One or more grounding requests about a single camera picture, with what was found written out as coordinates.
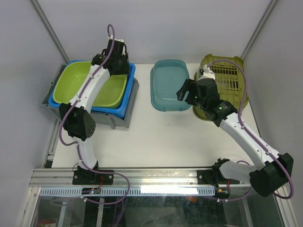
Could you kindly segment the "teal transparent plastic tub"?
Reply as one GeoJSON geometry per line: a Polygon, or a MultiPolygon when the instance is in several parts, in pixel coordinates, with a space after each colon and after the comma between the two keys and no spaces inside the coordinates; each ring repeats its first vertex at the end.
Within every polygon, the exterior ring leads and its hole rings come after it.
{"type": "Polygon", "coordinates": [[[177,92],[188,78],[189,72],[184,61],[157,61],[150,72],[152,106],[162,112],[189,109],[189,104],[177,98],[177,92]]]}

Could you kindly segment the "olive green slotted container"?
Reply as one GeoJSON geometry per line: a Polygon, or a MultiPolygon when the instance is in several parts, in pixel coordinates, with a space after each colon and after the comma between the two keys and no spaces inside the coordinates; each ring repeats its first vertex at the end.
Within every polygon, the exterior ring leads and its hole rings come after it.
{"type": "MultiPolygon", "coordinates": [[[[220,57],[220,56],[214,56],[212,54],[208,54],[202,59],[199,69],[194,75],[194,80],[198,80],[202,76],[199,71],[200,69],[202,69],[204,65],[206,64],[208,65],[211,62],[219,59],[228,59],[230,61],[233,61],[244,71],[244,66],[243,66],[244,61],[242,58],[238,56],[220,57]]],[[[210,69],[215,74],[215,81],[221,99],[229,101],[238,110],[242,98],[245,97],[241,110],[242,113],[242,111],[248,104],[249,96],[248,96],[248,92],[244,96],[245,81],[241,71],[235,65],[225,61],[220,61],[213,64],[212,66],[210,66],[210,69]]],[[[208,119],[206,118],[205,114],[200,109],[200,107],[193,106],[193,113],[200,120],[208,121],[208,119]]]]}

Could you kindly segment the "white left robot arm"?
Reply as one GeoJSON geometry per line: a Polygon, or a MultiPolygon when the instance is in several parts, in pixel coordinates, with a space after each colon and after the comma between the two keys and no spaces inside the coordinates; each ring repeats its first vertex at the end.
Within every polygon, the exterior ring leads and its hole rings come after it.
{"type": "Polygon", "coordinates": [[[88,74],[79,90],[68,103],[59,106],[61,124],[59,139],[65,146],[75,145],[83,179],[92,184],[98,181],[98,161],[90,141],[96,122],[90,112],[100,89],[113,75],[129,73],[128,52],[122,39],[109,38],[107,48],[93,57],[88,74]]]}

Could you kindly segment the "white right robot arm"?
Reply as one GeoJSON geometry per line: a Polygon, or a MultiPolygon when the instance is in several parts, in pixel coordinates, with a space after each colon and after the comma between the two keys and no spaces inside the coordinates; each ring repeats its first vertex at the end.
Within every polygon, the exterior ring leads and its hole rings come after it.
{"type": "Polygon", "coordinates": [[[291,191],[286,198],[292,198],[293,158],[288,153],[281,155],[251,132],[244,124],[239,110],[220,98],[214,79],[186,79],[176,95],[179,101],[200,107],[207,119],[230,135],[253,162],[252,165],[244,165],[226,158],[217,161],[212,166],[212,179],[215,182],[223,183],[227,179],[246,182],[263,197],[288,183],[291,191]]]}

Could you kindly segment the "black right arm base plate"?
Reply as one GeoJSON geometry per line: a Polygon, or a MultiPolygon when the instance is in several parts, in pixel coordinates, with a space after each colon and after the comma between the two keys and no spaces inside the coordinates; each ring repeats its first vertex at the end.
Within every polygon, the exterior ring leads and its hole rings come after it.
{"type": "Polygon", "coordinates": [[[224,178],[218,170],[200,169],[196,171],[196,175],[197,183],[199,185],[210,184],[218,187],[220,184],[227,185],[228,182],[230,184],[240,184],[240,181],[238,180],[224,178]]]}

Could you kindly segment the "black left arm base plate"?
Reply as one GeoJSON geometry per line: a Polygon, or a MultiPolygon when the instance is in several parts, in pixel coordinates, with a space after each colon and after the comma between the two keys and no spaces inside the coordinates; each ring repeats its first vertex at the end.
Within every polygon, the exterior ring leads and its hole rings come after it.
{"type": "Polygon", "coordinates": [[[77,167],[76,170],[73,171],[73,185],[112,185],[114,179],[114,171],[113,170],[101,170],[102,173],[94,173],[90,170],[83,169],[81,167],[77,167]]]}

